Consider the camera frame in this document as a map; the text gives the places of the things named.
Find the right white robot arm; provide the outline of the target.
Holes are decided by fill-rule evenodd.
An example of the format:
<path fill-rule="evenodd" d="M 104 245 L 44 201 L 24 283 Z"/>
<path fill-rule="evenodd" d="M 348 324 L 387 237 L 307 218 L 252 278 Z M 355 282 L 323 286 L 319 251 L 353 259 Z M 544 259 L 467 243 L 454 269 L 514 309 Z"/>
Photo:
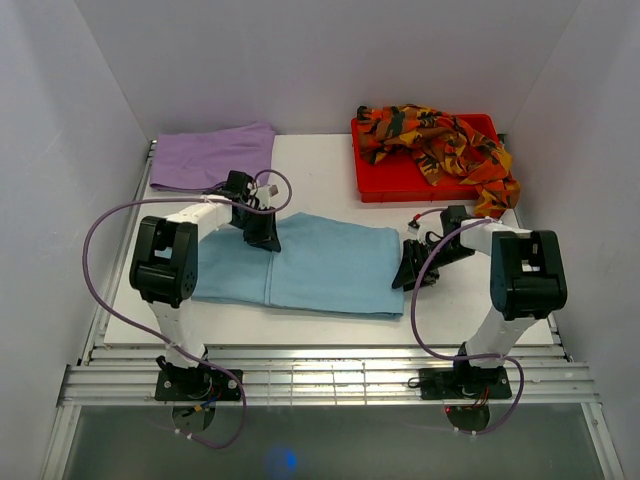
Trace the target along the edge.
<path fill-rule="evenodd" d="M 472 218 L 461 205 L 437 211 L 442 231 L 408 224 L 402 259 L 392 286 L 416 293 L 434 284 L 441 268 L 483 253 L 490 259 L 491 309 L 448 368 L 423 368 L 410 385 L 424 400 L 511 396 L 506 358 L 537 321 L 562 309 L 568 289 L 558 237 L 549 230 L 510 227 L 492 218 Z"/>

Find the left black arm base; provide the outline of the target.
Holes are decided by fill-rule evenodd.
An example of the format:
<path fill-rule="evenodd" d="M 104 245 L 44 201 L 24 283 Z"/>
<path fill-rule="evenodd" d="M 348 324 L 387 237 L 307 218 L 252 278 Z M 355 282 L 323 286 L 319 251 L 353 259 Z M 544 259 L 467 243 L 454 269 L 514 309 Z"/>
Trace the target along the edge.
<path fill-rule="evenodd" d="M 218 403 L 239 401 L 241 395 L 238 382 L 222 372 L 169 365 L 158 374 L 153 399 L 172 404 L 176 428 L 202 433 L 213 423 Z"/>

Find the orange camouflage trousers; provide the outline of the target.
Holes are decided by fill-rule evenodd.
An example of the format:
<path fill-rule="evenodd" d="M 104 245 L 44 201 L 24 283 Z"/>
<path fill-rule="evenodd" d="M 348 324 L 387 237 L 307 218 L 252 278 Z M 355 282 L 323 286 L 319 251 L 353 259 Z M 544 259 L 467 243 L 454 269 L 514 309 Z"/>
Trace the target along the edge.
<path fill-rule="evenodd" d="M 355 117 L 362 156 L 370 164 L 406 150 L 430 185 L 445 176 L 474 185 L 479 193 L 476 216 L 498 219 L 516 207 L 521 185 L 512 173 L 513 156 L 488 115 L 454 115 L 405 104 L 361 106 Z"/>

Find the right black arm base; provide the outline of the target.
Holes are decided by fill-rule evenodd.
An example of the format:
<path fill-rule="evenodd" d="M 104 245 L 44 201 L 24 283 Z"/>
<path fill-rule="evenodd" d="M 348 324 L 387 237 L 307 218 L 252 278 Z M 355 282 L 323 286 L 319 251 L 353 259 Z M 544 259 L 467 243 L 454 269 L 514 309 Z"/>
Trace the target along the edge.
<path fill-rule="evenodd" d="M 490 400 L 509 400 L 512 391 L 504 367 L 483 369 L 467 362 L 449 368 L 421 368 L 408 387 L 420 391 L 422 400 L 464 401 L 446 404 L 451 425 L 465 433 L 477 434 L 489 426 Z"/>

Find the light blue trousers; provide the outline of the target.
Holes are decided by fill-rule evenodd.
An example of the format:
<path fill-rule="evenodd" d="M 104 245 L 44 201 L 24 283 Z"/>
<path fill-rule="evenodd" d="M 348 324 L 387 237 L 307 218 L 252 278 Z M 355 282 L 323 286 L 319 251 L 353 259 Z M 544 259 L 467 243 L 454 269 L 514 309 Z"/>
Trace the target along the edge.
<path fill-rule="evenodd" d="M 248 245 L 237 229 L 205 237 L 194 299 L 349 316 L 403 314 L 404 294 L 392 286 L 401 258 L 396 230 L 296 213 L 279 221 L 278 235 L 278 252 Z"/>

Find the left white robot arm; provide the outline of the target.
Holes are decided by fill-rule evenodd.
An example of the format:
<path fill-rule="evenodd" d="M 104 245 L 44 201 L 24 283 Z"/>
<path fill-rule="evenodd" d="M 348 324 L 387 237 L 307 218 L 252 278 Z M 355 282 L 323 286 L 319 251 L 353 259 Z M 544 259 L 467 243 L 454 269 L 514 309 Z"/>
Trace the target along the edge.
<path fill-rule="evenodd" d="M 129 282 L 156 317 L 160 334 L 169 339 L 158 357 L 164 382 L 189 399 L 201 399 L 213 387 L 213 372 L 202 362 L 207 348 L 197 323 L 188 318 L 198 282 L 199 243 L 225 226 L 242 231 L 252 247 L 279 252 L 276 209 L 278 187 L 231 171 L 227 180 L 194 203 L 164 217 L 141 220 Z"/>

